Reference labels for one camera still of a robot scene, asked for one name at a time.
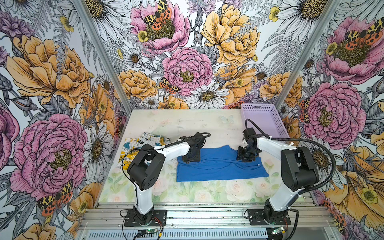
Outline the blue cloth garment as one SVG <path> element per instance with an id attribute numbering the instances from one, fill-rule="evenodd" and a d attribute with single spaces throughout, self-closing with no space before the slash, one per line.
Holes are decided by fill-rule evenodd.
<path id="1" fill-rule="evenodd" d="M 178 157 L 177 182 L 245 180 L 268 177 L 261 158 L 247 163 L 237 160 L 238 151 L 226 145 L 201 149 L 199 162 L 185 163 Z"/>

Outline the lavender plastic laundry basket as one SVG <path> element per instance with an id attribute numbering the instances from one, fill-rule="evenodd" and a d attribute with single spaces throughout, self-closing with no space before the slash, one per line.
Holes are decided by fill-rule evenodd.
<path id="1" fill-rule="evenodd" d="M 290 138 L 273 104 L 242 104 L 241 116 L 243 122 L 250 119 L 274 138 Z"/>

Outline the white teal yellow printed garment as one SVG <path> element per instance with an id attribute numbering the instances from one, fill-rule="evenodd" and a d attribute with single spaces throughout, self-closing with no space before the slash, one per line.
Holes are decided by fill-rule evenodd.
<path id="1" fill-rule="evenodd" d="M 142 146 L 149 144 L 152 147 L 163 146 L 169 144 L 171 139 L 154 135 L 150 133 L 143 133 L 139 138 L 126 138 L 125 143 L 123 145 L 123 149 L 121 151 L 121 155 L 119 161 L 117 163 L 117 168 L 127 170 L 131 162 L 134 160 L 138 151 L 134 151 L 134 149 L 141 149 Z"/>

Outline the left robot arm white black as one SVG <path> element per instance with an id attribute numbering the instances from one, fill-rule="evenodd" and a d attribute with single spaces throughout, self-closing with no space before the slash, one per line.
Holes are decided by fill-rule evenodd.
<path id="1" fill-rule="evenodd" d="M 149 226 L 158 221 L 162 227 L 166 224 L 167 211 L 155 211 L 152 201 L 152 188 L 158 180 L 164 163 L 182 158 L 186 164 L 201 160 L 201 149 L 206 143 L 210 133 L 195 133 L 191 137 L 181 137 L 174 143 L 164 146 L 151 146 L 145 144 L 141 149 L 132 149 L 137 155 L 123 171 L 125 176 L 134 184 L 136 203 L 131 210 L 127 210 L 124 225 Z"/>

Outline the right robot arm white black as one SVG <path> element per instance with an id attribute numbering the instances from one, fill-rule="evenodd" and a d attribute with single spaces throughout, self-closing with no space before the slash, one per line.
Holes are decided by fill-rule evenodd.
<path id="1" fill-rule="evenodd" d="M 243 131 L 246 147 L 238 147 L 237 160 L 251 162 L 266 152 L 281 161 L 281 178 L 283 183 L 275 195 L 267 199 L 261 211 L 267 224 L 283 220 L 292 204 L 300 197 L 306 187 L 319 181 L 310 150 L 306 147 L 296 147 L 294 139 L 273 138 L 269 135 L 257 134 L 254 128 Z"/>

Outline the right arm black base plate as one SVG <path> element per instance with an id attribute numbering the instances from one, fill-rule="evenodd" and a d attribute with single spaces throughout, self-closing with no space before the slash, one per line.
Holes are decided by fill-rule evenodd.
<path id="1" fill-rule="evenodd" d="M 276 212 L 269 208 L 247 209 L 244 217 L 251 226 L 288 226 L 292 223 L 287 211 Z"/>

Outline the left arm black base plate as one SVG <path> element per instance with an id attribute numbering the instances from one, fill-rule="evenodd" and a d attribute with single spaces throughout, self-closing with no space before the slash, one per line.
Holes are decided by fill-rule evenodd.
<path id="1" fill-rule="evenodd" d="M 123 225 L 125 227 L 165 227 L 167 210 L 150 210 L 142 215 L 138 210 L 128 210 Z"/>

